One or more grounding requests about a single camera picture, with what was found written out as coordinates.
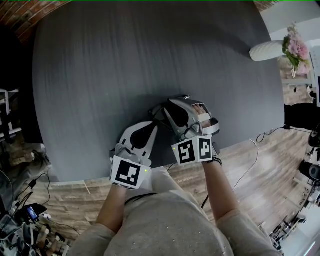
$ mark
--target bracelet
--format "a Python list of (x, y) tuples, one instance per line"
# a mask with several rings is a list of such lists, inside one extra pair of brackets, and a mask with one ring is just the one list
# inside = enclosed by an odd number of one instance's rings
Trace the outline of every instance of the bracelet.
[(215, 156), (212, 157), (212, 160), (211, 160), (211, 161), (207, 161), (207, 164), (210, 164), (210, 163), (212, 163), (212, 162), (218, 162), (218, 163), (222, 166), (222, 161), (221, 161), (221, 159), (219, 159), (219, 158), (217, 158), (217, 157), (215, 157)]

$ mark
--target table surface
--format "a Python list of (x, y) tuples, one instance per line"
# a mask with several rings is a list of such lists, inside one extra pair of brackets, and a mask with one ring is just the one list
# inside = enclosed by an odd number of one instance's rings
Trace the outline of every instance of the table surface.
[[(107, 177), (125, 128), (168, 97), (188, 94), (219, 120), (225, 148), (284, 124), (275, 59), (253, 2), (71, 2), (39, 24), (33, 93), (41, 135), (60, 181)], [(159, 129), (152, 167), (175, 162)]]

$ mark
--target floor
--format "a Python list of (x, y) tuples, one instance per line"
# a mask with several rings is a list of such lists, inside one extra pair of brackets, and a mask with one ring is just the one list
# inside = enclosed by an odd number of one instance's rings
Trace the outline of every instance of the floor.
[[(296, 93), (294, 88), (283, 87), (286, 104), (310, 102), (305, 86), (298, 86)], [(266, 136), (263, 142), (257, 143), (259, 158), (256, 165), (234, 189), (243, 211), (257, 224), (266, 222), (264, 227), (268, 232), (301, 208), (306, 189), (297, 185), (293, 178), (299, 175), (298, 167), (306, 153), (308, 136), (305, 132), (282, 129)], [(253, 165), (257, 151), (250, 140), (221, 151), (223, 168), (232, 187)], [(204, 201), (207, 188), (200, 164), (173, 166), (169, 173), (185, 191), (194, 195), (199, 204)], [(48, 199), (47, 186), (47, 183), (38, 184), (29, 203), (45, 202)], [(95, 222), (110, 187), (108, 178), (52, 183), (47, 213), (54, 222), (63, 225), (50, 223), (52, 229), (68, 239), (76, 239), (78, 234), (72, 228), (81, 234)], [(209, 203), (204, 210), (213, 221)]]

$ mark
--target white vase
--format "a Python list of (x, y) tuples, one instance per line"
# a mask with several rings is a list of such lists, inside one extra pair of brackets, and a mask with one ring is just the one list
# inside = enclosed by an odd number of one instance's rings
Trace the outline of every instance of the white vase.
[(255, 62), (270, 60), (284, 55), (282, 51), (283, 40), (261, 43), (250, 50), (250, 57)]

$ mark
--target pink flowers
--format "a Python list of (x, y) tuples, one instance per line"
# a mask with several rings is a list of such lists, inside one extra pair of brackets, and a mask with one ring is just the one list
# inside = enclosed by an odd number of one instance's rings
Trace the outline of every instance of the pink flowers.
[(288, 35), (283, 40), (282, 51), (290, 60), (298, 75), (309, 73), (309, 50), (295, 25), (288, 27)]

